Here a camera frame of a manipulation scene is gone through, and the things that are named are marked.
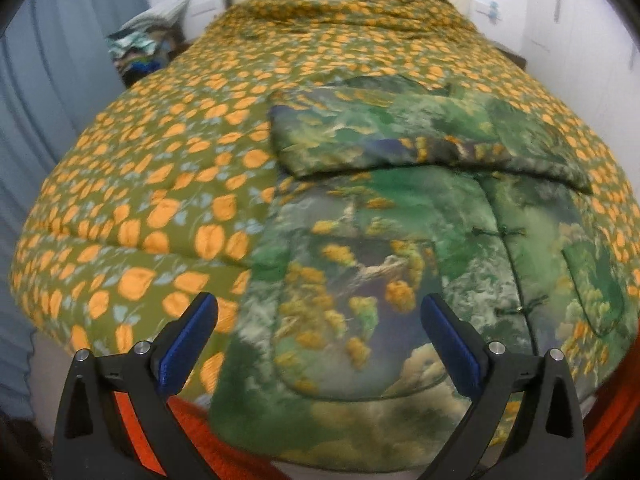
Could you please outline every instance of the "blue curtain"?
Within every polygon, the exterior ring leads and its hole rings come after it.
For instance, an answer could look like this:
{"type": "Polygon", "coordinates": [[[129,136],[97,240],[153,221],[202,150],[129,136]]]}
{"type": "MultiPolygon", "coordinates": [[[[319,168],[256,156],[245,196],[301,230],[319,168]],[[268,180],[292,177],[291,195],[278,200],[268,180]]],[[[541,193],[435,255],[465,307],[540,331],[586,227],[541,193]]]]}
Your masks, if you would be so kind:
{"type": "Polygon", "coordinates": [[[30,418],[31,323],[9,293],[22,224],[40,185],[124,86],[104,37],[147,0],[25,0],[0,38],[0,408],[30,418]]]}

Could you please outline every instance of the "silver bolt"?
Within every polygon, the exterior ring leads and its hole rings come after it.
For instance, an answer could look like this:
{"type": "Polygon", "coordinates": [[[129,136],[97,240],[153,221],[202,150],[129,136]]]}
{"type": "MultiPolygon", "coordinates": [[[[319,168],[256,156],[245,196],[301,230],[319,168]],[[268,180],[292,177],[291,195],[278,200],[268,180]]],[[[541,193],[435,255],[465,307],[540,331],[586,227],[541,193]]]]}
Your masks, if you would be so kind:
{"type": "Polygon", "coordinates": [[[86,348],[76,352],[76,361],[85,361],[89,357],[89,351],[86,348]]]}
{"type": "Polygon", "coordinates": [[[564,359],[564,354],[562,353],[562,350],[559,350],[557,348],[552,348],[549,351],[549,355],[551,355],[551,358],[554,361],[562,361],[562,359],[564,359]]]}
{"type": "Polygon", "coordinates": [[[138,355],[144,355],[149,352],[151,348],[151,343],[149,341],[139,341],[133,347],[133,351],[138,355]]]}
{"type": "Polygon", "coordinates": [[[491,341],[489,343],[489,351],[492,354],[502,355],[507,351],[507,349],[500,341],[491,341]]]}

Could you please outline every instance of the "blue gripper pad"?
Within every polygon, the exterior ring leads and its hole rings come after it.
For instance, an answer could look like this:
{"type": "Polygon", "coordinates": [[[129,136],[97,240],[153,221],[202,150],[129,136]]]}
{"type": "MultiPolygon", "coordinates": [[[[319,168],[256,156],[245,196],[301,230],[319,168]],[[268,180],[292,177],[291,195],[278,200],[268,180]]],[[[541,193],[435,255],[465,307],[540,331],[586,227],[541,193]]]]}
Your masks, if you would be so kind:
{"type": "Polygon", "coordinates": [[[440,297],[426,296],[420,308],[420,320],[424,331],[440,356],[458,393],[472,400],[482,394],[483,366],[478,360],[480,335],[471,325],[461,321],[440,297]],[[470,338],[471,346],[465,342],[470,338]]]}
{"type": "Polygon", "coordinates": [[[217,322],[216,298],[201,292],[180,319],[162,330],[156,338],[161,342],[154,351],[154,354],[158,352],[158,359],[152,364],[159,394],[173,396],[180,393],[217,322]]]}

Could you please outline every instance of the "quilted garment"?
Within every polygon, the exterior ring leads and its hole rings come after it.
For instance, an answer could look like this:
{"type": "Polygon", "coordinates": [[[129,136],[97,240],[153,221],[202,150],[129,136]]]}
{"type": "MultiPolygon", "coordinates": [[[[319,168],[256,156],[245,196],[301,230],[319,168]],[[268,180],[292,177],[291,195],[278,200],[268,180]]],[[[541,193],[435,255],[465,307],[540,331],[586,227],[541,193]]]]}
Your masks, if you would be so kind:
{"type": "MultiPolygon", "coordinates": [[[[17,303],[69,351],[108,354],[154,337],[199,290],[212,292],[220,322],[181,394],[207,404],[276,185],[268,96],[385,74],[429,90],[454,83],[555,126],[590,178],[584,206],[637,306],[640,208],[623,171],[571,110],[443,0],[233,7],[99,114],[44,182],[9,276],[17,303]]],[[[594,364],[583,340],[596,336],[579,327],[584,372],[594,364]]]]}
{"type": "Polygon", "coordinates": [[[487,342],[562,348],[591,395],[638,313],[560,131],[482,92],[345,83],[272,96],[293,176],[252,255],[212,427],[324,468],[428,464],[469,406],[420,323],[434,292],[487,342]]]}

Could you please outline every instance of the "red cloth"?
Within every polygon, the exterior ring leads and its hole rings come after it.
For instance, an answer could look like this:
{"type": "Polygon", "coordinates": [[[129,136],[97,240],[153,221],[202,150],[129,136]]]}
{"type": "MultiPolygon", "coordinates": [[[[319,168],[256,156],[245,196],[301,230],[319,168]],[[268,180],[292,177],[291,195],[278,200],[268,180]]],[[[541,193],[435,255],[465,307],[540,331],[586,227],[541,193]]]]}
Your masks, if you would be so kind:
{"type": "MultiPolygon", "coordinates": [[[[140,462],[146,468],[164,474],[140,427],[129,396],[116,394],[116,400],[140,462]]],[[[266,460],[238,451],[218,440],[209,430],[204,410],[175,397],[169,399],[169,407],[183,431],[221,480],[289,480],[266,460]]]]}
{"type": "Polygon", "coordinates": [[[639,408],[640,338],[610,380],[598,391],[596,405],[584,421],[589,473],[611,450],[639,408]]]}

